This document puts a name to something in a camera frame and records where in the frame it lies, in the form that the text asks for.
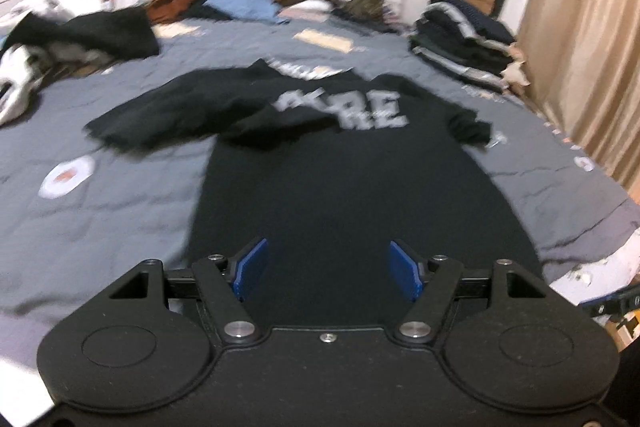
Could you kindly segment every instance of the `shirt sleeve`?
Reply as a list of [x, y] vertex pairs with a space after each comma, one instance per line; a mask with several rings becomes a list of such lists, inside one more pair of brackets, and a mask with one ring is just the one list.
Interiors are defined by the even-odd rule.
[[212, 78], [210, 71], [195, 70], [111, 109], [86, 130], [121, 150], [153, 149], [222, 132], [264, 103], [252, 96], [249, 85], [242, 89], [237, 82]]
[[[337, 126], [334, 114], [311, 107], [294, 104], [289, 110], [278, 110], [274, 106], [284, 89], [281, 83], [277, 79], [251, 81], [247, 74], [237, 69], [191, 71], [111, 109], [86, 129], [104, 144], [127, 151], [155, 149], [211, 134], [271, 147], [300, 134]], [[272, 79], [281, 76], [270, 74]]]
[[434, 110], [438, 115], [443, 115], [451, 136], [460, 143], [487, 144], [491, 141], [491, 124], [478, 120], [476, 111], [448, 102], [407, 78], [384, 74], [378, 79], [403, 95], [420, 99], [426, 104], [425, 110]]
[[445, 115], [449, 132], [460, 143], [488, 144], [491, 141], [491, 124], [478, 120], [476, 111], [457, 103], [445, 102]]

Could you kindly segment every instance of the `beige curtain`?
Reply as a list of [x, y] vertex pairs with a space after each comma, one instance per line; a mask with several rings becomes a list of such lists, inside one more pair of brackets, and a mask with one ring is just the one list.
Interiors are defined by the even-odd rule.
[[640, 196], [640, 0], [530, 0], [530, 96]]

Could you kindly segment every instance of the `circular pad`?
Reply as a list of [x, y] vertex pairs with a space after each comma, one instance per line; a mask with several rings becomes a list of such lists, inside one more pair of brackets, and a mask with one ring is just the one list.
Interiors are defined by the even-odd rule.
[[209, 363], [209, 339], [187, 317], [162, 306], [136, 309], [132, 301], [119, 308], [112, 315], [76, 312], [44, 338], [38, 370], [55, 402], [151, 409], [180, 396]]
[[510, 299], [454, 325], [444, 358], [477, 399], [553, 413], [606, 393], [618, 368], [614, 343], [580, 311], [564, 313], [545, 300]]
[[98, 365], [127, 367], [142, 362], [156, 349], [156, 336], [137, 326], [111, 326], [90, 334], [84, 355]]
[[574, 343], [556, 328], [527, 324], [501, 334], [500, 350], [522, 365], [551, 367], [572, 355]]

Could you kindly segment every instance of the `folded clothes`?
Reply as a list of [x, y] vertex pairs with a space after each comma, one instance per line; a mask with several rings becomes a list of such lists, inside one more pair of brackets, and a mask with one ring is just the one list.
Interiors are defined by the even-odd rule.
[[439, 70], [453, 74], [465, 84], [472, 84], [473, 86], [482, 87], [498, 93], [503, 93], [509, 89], [509, 83], [503, 77], [490, 73], [489, 71], [459, 64], [457, 61], [452, 60], [452, 58], [457, 57], [448, 55], [446, 51], [438, 47], [438, 45], [427, 36], [415, 34], [409, 36], [409, 48], [424, 61]]
[[420, 20], [416, 23], [416, 29], [418, 40], [429, 39], [441, 49], [441, 55], [446, 54], [447, 58], [463, 66], [499, 76], [513, 62], [506, 52], [485, 48], [475, 41], [467, 40], [461, 44], [446, 28], [435, 22]]
[[431, 4], [447, 3], [455, 6], [473, 26], [475, 31], [482, 37], [502, 42], [503, 44], [513, 44], [516, 39], [511, 32], [501, 22], [491, 19], [482, 13], [478, 8], [469, 4], [465, 0], [432, 0]]
[[287, 19], [278, 17], [280, 6], [273, 0], [206, 0], [204, 6], [215, 8], [233, 19], [276, 24], [287, 22]]
[[448, 2], [432, 2], [429, 4], [417, 24], [424, 21], [437, 23], [461, 43], [479, 44], [485, 48], [498, 50], [505, 55], [510, 52], [509, 44], [481, 35], [468, 17], [456, 6]]

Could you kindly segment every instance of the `blue gripper pad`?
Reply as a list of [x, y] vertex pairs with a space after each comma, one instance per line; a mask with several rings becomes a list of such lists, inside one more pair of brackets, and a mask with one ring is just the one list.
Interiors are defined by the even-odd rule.
[[267, 240], [262, 239], [247, 255], [238, 261], [236, 278], [232, 282], [231, 288], [241, 301], [246, 299], [255, 288], [267, 266], [268, 253]]
[[389, 245], [389, 268], [404, 296], [415, 301], [422, 293], [418, 266], [395, 241]]

